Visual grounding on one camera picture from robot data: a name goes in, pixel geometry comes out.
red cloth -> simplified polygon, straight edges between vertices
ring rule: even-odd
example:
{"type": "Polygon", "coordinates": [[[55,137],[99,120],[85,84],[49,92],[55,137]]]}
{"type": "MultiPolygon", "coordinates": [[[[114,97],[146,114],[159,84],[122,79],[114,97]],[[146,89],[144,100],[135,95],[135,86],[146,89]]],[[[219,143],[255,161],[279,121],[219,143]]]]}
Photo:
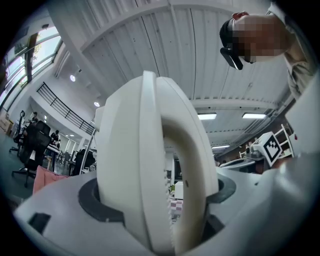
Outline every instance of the red cloth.
{"type": "Polygon", "coordinates": [[[49,171],[42,166],[38,166],[36,169],[36,176],[33,184],[33,194],[42,189],[44,186],[62,180],[64,178],[68,178],[69,176],[55,174],[52,171],[49,171]]]}

white ceiling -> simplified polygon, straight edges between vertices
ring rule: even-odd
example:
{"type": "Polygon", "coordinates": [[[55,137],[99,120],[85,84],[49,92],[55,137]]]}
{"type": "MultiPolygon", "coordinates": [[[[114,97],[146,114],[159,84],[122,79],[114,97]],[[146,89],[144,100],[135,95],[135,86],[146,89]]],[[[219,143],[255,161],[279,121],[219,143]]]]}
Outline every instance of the white ceiling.
{"type": "Polygon", "coordinates": [[[56,130],[59,131],[59,134],[62,135],[69,135],[69,139],[80,143],[82,137],[75,132],[71,131],[67,127],[65,127],[63,124],[58,122],[56,119],[54,119],[52,116],[50,116],[33,98],[30,98],[30,105],[33,111],[37,112],[37,117],[41,121],[45,121],[45,115],[47,116],[46,123],[48,126],[50,126],[50,135],[51,133],[54,133],[56,130]]]}
{"type": "Polygon", "coordinates": [[[268,1],[169,2],[70,0],[49,5],[70,52],[60,77],[75,75],[74,85],[92,109],[94,101],[103,106],[108,96],[143,70],[170,77],[198,113],[217,113],[215,120],[202,121],[211,145],[237,147],[283,109],[289,92],[287,71],[281,56],[244,63],[241,71],[230,67],[220,54],[219,30],[235,11],[265,13],[268,1]],[[242,119],[245,112],[272,117],[242,119]]]}

balcony railing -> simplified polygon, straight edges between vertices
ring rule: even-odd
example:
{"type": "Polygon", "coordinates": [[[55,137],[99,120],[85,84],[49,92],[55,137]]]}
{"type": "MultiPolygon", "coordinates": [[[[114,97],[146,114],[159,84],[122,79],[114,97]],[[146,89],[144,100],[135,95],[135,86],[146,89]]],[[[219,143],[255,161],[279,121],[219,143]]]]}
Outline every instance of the balcony railing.
{"type": "Polygon", "coordinates": [[[50,88],[43,82],[43,85],[37,90],[37,92],[44,98],[46,102],[50,104],[52,108],[58,111],[65,119],[72,124],[91,135],[95,128],[73,112],[66,104],[64,104],[50,88]]]}

